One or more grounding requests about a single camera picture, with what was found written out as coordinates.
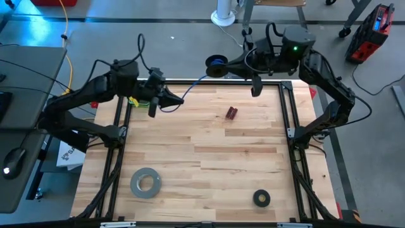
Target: red clamp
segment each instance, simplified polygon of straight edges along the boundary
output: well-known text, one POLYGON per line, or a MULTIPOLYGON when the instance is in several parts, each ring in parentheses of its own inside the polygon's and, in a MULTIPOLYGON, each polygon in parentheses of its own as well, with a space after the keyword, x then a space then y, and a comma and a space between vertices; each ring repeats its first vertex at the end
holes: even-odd
POLYGON ((229 110, 228 110, 227 115, 225 116, 225 118, 228 118, 228 119, 233 120, 233 119, 235 118, 237 112, 238 112, 238 109, 231 106, 231 107, 229 108, 229 110))

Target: wooden table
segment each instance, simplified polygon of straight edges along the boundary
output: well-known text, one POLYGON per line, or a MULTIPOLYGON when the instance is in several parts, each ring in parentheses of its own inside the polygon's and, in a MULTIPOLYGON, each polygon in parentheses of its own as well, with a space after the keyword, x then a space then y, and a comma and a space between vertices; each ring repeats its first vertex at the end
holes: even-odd
MULTIPOLYGON (((293 86, 300 123, 307 125, 315 119, 308 85, 295 80, 293 86)), ((187 88, 170 86, 177 95, 187 88)), ((113 123, 117 100, 99 105, 97 124, 113 123)), ((114 218, 164 222, 285 222, 299 218, 286 142, 275 86, 265 87, 260 97, 252 98, 248 86, 198 85, 177 111, 158 111, 156 118, 148 117, 145 108, 134 108, 114 218), (239 110, 234 120, 225 119, 230 106, 239 110), (132 175, 142 167, 151 167, 161 176, 161 190, 152 199, 136 198, 130 190, 132 175), (270 193, 266 208, 252 202, 258 189, 270 193)), ((88 150, 72 216, 82 212, 99 190, 106 153, 102 146, 88 150)), ((325 155, 312 148, 306 154, 313 189, 337 216, 325 155)), ((150 183, 142 181, 142 187, 147 185, 150 183)), ((303 195, 309 215, 308 199, 303 195)))

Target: yellow tag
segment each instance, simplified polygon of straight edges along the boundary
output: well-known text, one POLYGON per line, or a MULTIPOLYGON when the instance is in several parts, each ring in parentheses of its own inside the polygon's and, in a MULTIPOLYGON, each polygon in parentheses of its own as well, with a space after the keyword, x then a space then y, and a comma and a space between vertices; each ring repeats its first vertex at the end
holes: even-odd
POLYGON ((135 105, 135 107, 138 107, 138 106, 139 106, 139 103, 138 103, 138 101, 137 101, 135 98, 129 97, 128 99, 129 99, 130 103, 132 103, 133 105, 135 105))

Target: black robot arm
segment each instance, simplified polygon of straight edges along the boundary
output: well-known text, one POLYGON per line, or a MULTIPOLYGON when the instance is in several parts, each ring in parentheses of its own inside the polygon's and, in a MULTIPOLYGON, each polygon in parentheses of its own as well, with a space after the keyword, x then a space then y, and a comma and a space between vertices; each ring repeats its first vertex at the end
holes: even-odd
POLYGON ((311 50, 301 61, 299 78, 309 85, 320 87, 334 99, 320 117, 295 130, 294 144, 299 148, 308 149, 312 136, 327 136, 328 128, 347 123, 355 97, 353 91, 340 81, 341 78, 335 77, 329 62, 317 51, 311 50))
POLYGON ((335 78, 329 62, 320 53, 312 49, 315 36, 300 26, 289 26, 282 34, 282 45, 274 46, 268 35, 269 23, 266 27, 266 38, 247 45, 245 40, 244 53, 233 61, 224 56, 214 55, 206 60, 206 73, 210 77, 223 77, 233 73, 243 79, 252 80, 252 96, 259 96, 263 85, 259 74, 273 73, 294 74, 299 68, 299 78, 309 85, 316 85, 329 94, 332 101, 324 114, 308 126, 298 127, 295 131, 294 145, 308 149, 309 140, 313 135, 324 134, 329 127, 338 127, 347 122, 354 106, 354 93, 339 78, 335 78), (280 47, 274 53, 274 47, 280 47))
POLYGON ((42 112, 38 128, 47 130, 50 135, 83 152, 87 150, 89 134, 100 137, 108 148, 118 148, 122 145, 125 129, 115 125, 104 127, 81 120, 68 110, 92 101, 111 101, 116 95, 150 102, 150 117, 155 116, 158 106, 165 108, 183 104, 184 100, 166 87, 163 73, 158 68, 151 68, 149 73, 147 80, 137 80, 139 71, 136 61, 115 61, 109 72, 88 81, 83 88, 50 98, 42 112))

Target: blue cable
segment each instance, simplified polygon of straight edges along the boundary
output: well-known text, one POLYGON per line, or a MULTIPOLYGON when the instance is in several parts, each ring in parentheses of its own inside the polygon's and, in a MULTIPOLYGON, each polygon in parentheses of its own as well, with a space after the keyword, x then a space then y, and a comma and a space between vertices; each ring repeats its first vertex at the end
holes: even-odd
MULTIPOLYGON (((204 79, 205 77, 207 77, 207 75, 204 75, 204 76, 202 76, 201 78, 199 78, 198 80, 196 80, 195 82, 193 82, 192 85, 186 90, 186 92, 185 92, 184 95, 182 96, 182 99, 184 99, 185 96, 187 95, 187 93, 188 93, 194 86, 196 86, 196 85, 198 84, 198 82, 200 82, 200 81, 201 81, 202 79, 204 79)), ((175 109, 170 110, 170 111, 162 110, 162 108, 160 108, 160 106, 159 106, 159 109, 160 109, 160 111, 162 111, 162 112, 164 112, 164 113, 171 113, 171 112, 176 111, 179 107, 180 107, 180 105, 178 105, 175 109)))

